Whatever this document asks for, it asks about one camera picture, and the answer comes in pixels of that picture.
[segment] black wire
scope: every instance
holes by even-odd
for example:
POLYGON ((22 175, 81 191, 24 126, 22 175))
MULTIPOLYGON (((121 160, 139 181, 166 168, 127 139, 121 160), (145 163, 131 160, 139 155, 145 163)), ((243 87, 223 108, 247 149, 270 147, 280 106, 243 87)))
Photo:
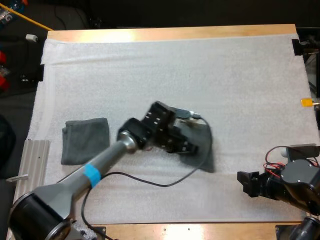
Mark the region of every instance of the black wire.
POLYGON ((87 25, 85 24, 85 21, 83 20, 81 14, 78 12, 78 9, 77 9, 76 7, 73 7, 73 8, 74 8, 74 10, 76 11, 76 13, 78 14, 78 16, 79 16, 79 18, 80 18, 83 26, 84 26, 85 28, 87 28, 87 25))
MULTIPOLYGON (((207 120, 205 120, 203 117, 201 117, 201 120, 203 120, 205 122, 205 124, 208 126, 209 128, 209 136, 210 136, 210 146, 212 146, 212 143, 213 143, 213 138, 212 138, 212 133, 211 133, 211 127, 210 127, 210 124, 207 122, 207 120)), ((179 180, 177 181, 174 181, 172 183, 169 183, 169 184, 159 184, 159 183, 156 183, 156 182, 152 182, 152 181, 147 181, 147 180, 144 180, 144 179, 141 179, 141 178, 138 178, 138 177, 135 177, 135 176, 132 176, 130 174, 127 174, 127 173, 124 173, 124 172, 120 172, 120 171, 114 171, 114 172, 110 172, 110 173, 107 173, 106 175, 104 175, 102 179, 108 177, 108 176, 111 176, 111 175, 122 175, 122 176, 126 176, 128 178, 131 178, 133 180, 136 180, 136 181, 139 181, 139 182, 142 182, 142 183, 145 183, 145 184, 150 184, 150 185, 153 185, 153 186, 157 186, 157 187, 161 187, 161 188, 168 188, 168 187, 171 187, 173 185, 176 185, 180 182, 182 182, 183 180, 185 180, 186 178, 188 178, 190 175, 192 175, 195 171, 197 171, 205 162, 206 160, 209 158, 211 154, 211 148, 208 149, 208 153, 206 155, 205 158, 203 158, 203 160, 200 162, 200 164, 198 166, 196 166, 191 172, 189 172, 188 174, 186 174, 184 177, 180 178, 179 180)), ((89 193, 91 192, 92 188, 90 188, 84 199, 83 199, 83 202, 82 202, 82 205, 81 205, 81 217, 82 217, 82 220, 83 222, 87 225, 87 227, 91 230, 93 230, 95 233, 101 235, 103 238, 106 238, 108 240, 113 240, 111 237, 109 237, 108 235, 106 235, 104 232, 96 229, 95 227, 93 227, 86 219, 85 217, 85 205, 86 205, 86 202, 87 202, 87 198, 89 196, 89 193)))
POLYGON ((62 25, 63 25, 63 27, 64 27, 64 30, 67 30, 67 26, 66 26, 65 22, 62 20, 61 17, 59 17, 59 16, 57 15, 57 5, 54 5, 53 11, 54 11, 54 16, 55 16, 57 19, 59 19, 59 21, 62 23, 62 25))

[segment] table surface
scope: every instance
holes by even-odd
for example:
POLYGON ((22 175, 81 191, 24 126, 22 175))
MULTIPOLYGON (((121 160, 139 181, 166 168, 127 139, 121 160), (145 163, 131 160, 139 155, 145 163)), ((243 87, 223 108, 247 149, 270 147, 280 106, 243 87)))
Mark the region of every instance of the table surface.
MULTIPOLYGON (((48 39, 74 43, 127 43, 223 37, 296 34, 294 24, 205 26, 137 29, 49 31, 48 39)), ((119 240, 273 240, 279 222, 106 224, 107 234, 119 240)))

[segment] blue tape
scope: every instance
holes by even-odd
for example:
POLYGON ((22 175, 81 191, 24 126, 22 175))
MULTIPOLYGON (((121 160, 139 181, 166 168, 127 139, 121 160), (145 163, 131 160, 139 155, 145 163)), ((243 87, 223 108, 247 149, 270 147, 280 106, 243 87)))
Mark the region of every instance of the blue tape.
POLYGON ((90 180, 91 187, 94 188, 101 180, 101 174, 98 169, 90 163, 84 165, 84 175, 90 180))

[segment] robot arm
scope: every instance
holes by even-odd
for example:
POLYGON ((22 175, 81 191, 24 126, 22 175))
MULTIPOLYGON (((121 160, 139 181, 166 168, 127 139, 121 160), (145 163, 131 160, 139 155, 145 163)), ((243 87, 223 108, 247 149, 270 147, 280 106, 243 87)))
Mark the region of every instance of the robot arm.
POLYGON ((71 224, 75 201, 125 154, 146 146, 160 147, 168 153, 196 153, 197 146, 174 126, 176 117, 173 108, 155 102, 143 120, 131 118, 121 127, 115 144, 58 183, 37 187, 20 197, 9 215, 16 240, 81 240, 71 224))
MULTIPOLYGON (((250 197, 262 196, 281 200, 312 215, 320 215, 320 166, 308 158, 318 157, 319 147, 314 144, 286 148, 286 165, 266 168, 259 174, 239 171, 237 180, 250 197)), ((280 240, 316 240, 320 236, 320 221, 306 217, 302 224, 279 235, 280 240)))

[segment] yellow tag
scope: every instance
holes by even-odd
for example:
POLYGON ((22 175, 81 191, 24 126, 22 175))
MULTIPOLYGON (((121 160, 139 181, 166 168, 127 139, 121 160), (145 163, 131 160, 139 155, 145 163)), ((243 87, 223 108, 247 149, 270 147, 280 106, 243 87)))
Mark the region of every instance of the yellow tag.
POLYGON ((302 107, 312 107, 313 106, 312 98, 302 98, 301 105, 302 107))

